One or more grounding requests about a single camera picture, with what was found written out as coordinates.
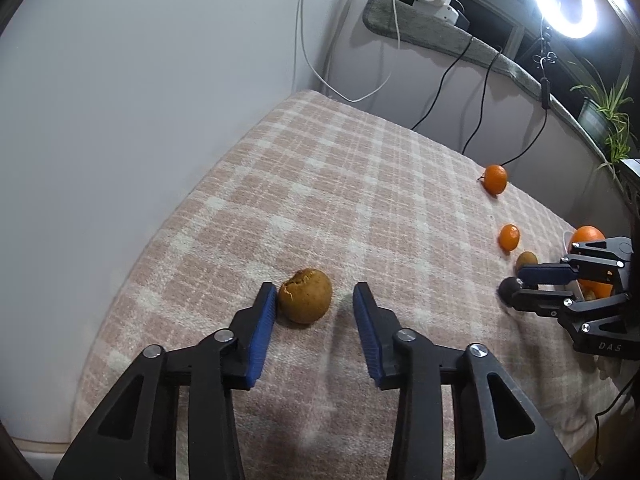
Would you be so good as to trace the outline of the pink plaid tablecloth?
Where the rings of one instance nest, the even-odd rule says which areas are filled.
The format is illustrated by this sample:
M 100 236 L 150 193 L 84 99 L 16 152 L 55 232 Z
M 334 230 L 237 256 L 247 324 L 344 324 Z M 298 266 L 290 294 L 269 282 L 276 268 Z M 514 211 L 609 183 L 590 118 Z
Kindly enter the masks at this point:
M 79 429 L 149 344 L 196 344 L 249 306 L 262 283 L 323 271 L 329 312 L 277 324 L 255 388 L 234 398 L 251 479 L 382 479 L 397 396 L 364 362 L 352 289 L 431 341 L 478 341 L 530 397 L 589 474 L 634 423 L 591 356 L 548 318 L 506 310 L 496 295 L 513 261 L 499 230 L 553 261 L 570 225 L 509 186 L 491 197 L 475 162 L 420 134 L 304 91 L 228 151 L 145 247 L 88 356 L 72 419 Z

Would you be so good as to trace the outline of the black adapter on sill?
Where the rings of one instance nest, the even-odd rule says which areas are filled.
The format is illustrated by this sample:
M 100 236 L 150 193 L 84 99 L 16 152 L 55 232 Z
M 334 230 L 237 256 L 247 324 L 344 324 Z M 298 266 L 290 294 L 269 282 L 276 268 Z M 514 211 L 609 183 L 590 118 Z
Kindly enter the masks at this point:
M 457 19 L 454 26 L 467 32 L 470 27 L 470 21 L 464 13 L 464 7 L 460 2 L 451 3 L 451 7 L 457 12 Z

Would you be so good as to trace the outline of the tangerine with stem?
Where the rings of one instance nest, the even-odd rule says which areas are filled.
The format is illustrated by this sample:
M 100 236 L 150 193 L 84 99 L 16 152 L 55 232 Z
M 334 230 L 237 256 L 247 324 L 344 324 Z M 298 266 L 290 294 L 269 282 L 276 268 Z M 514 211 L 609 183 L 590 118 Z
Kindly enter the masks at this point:
M 508 173 L 503 166 L 490 165 L 485 168 L 477 181 L 491 196 L 498 196 L 504 192 L 508 185 Z

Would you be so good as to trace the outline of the small tangerine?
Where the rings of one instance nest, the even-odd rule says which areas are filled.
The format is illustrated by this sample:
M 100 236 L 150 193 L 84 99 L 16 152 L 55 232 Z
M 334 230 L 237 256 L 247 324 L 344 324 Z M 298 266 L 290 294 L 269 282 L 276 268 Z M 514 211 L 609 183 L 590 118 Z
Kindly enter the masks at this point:
M 498 245 L 504 252 L 513 252 L 520 244 L 520 229 L 512 223 L 508 223 L 502 227 L 498 234 Z

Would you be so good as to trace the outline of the small brown kiwi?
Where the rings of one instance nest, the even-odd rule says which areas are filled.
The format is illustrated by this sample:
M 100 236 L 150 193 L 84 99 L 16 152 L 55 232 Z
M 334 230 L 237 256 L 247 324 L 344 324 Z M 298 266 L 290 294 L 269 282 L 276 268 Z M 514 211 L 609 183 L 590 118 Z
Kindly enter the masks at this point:
M 525 252 L 521 252 L 518 255 L 518 258 L 515 261 L 514 270 L 515 272 L 518 272 L 519 270 L 521 270 L 522 266 L 526 266 L 526 264 L 537 264 L 537 263 L 538 263 L 538 257 L 533 252 L 526 250 Z

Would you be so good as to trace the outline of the brown cracked kiwi fruit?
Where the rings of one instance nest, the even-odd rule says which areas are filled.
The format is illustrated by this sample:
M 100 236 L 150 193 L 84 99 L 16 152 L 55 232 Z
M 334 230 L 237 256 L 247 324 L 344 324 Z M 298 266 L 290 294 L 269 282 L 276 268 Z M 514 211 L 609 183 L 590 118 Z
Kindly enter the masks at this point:
M 332 283 L 324 272 L 302 269 L 280 286 L 278 306 L 289 321 L 310 325 L 329 311 L 332 294 Z

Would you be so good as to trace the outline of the potted spider plant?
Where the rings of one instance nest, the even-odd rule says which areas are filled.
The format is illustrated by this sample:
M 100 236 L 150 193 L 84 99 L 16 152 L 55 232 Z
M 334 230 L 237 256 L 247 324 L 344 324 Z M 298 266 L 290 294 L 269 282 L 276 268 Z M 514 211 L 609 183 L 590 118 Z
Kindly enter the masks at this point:
M 594 114 L 604 121 L 606 162 L 603 166 L 614 168 L 629 157 L 632 142 L 637 140 L 629 113 L 624 110 L 624 106 L 634 104 L 634 98 L 628 94 L 630 75 L 627 74 L 621 82 L 607 87 L 593 62 L 588 58 L 582 60 L 597 76 L 597 80 L 592 84 L 575 84 L 570 91 L 584 92 L 586 101 L 594 106 Z

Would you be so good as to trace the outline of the dark plum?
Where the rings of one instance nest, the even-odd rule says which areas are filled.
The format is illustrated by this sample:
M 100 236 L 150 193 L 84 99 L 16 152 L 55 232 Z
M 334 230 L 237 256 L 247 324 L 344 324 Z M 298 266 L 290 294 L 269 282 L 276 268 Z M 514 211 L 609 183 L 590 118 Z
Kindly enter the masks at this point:
M 523 283 L 516 276 L 509 276 L 500 282 L 497 294 L 505 306 L 512 307 L 514 295 L 522 288 Z

